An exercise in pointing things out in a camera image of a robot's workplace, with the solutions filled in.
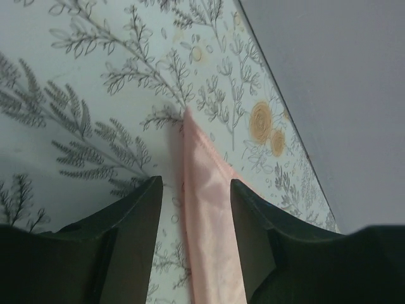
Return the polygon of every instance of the wallpaper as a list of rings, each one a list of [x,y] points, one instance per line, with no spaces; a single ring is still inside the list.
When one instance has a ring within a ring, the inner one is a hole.
[[[148,303],[190,303],[180,222],[187,106],[268,201],[335,221],[232,0],[0,4],[0,216],[56,231],[165,185]]]

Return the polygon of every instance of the black object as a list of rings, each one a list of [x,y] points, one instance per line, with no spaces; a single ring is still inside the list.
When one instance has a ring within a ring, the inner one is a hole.
[[[59,232],[0,226],[0,303],[145,304],[161,177]]]
[[[329,232],[239,180],[231,206],[250,304],[405,303],[405,226]]]

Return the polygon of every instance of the flower print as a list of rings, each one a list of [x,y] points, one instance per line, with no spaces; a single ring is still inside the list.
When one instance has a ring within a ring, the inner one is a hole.
[[[265,144],[270,136],[272,127],[272,114],[268,103],[258,102],[252,109],[249,121],[249,130],[252,138],[258,144]]]
[[[271,151],[276,157],[281,156],[285,146],[285,135],[281,130],[275,130],[270,138]]]

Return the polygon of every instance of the satin fabric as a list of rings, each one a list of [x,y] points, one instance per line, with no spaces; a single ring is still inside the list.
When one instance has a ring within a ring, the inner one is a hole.
[[[230,181],[241,179],[184,116],[184,211],[195,304],[246,304]]]

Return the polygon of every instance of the gray wall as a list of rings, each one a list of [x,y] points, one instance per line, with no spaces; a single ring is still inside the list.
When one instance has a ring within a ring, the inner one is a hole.
[[[405,1],[242,1],[342,232],[405,224]]]

